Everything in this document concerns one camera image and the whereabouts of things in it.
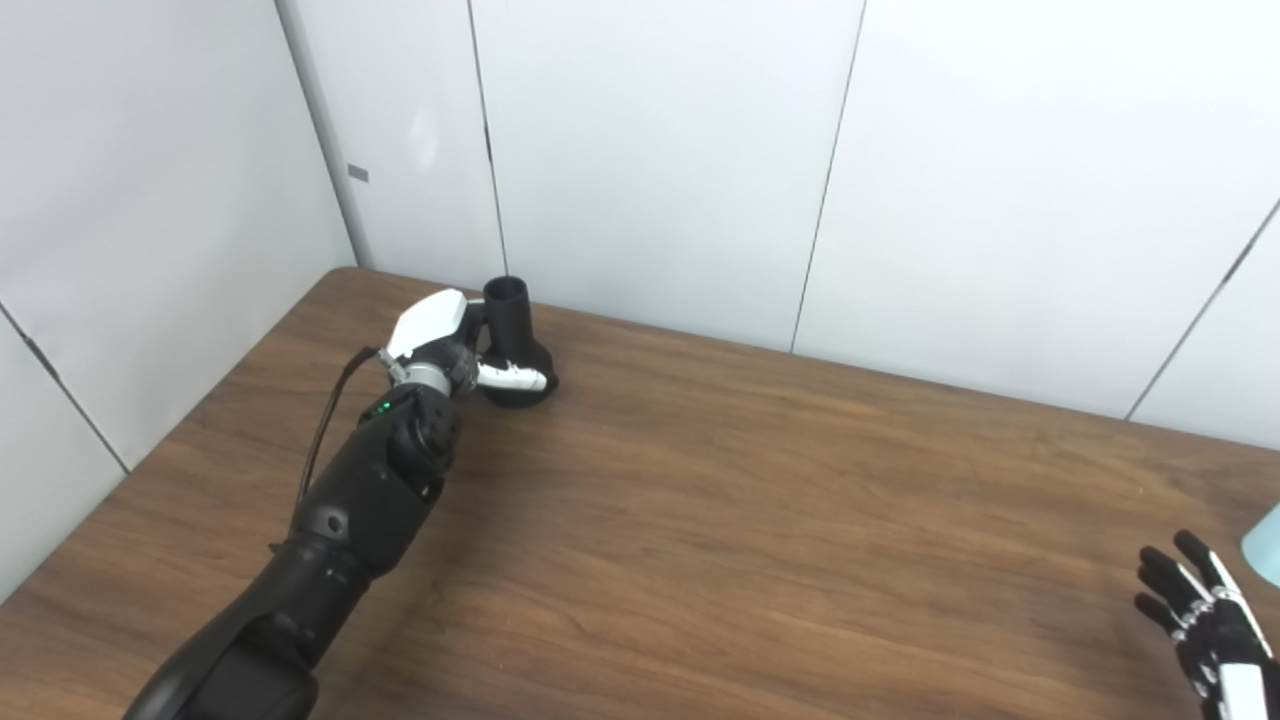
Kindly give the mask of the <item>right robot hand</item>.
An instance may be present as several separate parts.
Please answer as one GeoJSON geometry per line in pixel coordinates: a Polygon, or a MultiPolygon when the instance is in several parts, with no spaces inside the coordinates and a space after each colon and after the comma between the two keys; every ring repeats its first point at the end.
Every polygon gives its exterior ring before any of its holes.
{"type": "Polygon", "coordinates": [[[1277,652],[1220,556],[1190,530],[1179,530],[1176,560],[1139,550],[1144,591],[1135,609],[1169,638],[1204,719],[1276,719],[1277,652]]]}

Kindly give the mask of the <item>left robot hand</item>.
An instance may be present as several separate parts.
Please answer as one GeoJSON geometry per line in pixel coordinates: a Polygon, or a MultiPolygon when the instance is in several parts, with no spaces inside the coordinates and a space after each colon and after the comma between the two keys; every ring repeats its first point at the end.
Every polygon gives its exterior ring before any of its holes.
{"type": "Polygon", "coordinates": [[[489,360],[477,351],[485,324],[481,300],[442,290],[402,311],[378,356],[392,384],[428,386],[451,397],[477,387],[530,395],[549,391],[544,372],[489,360]]]}

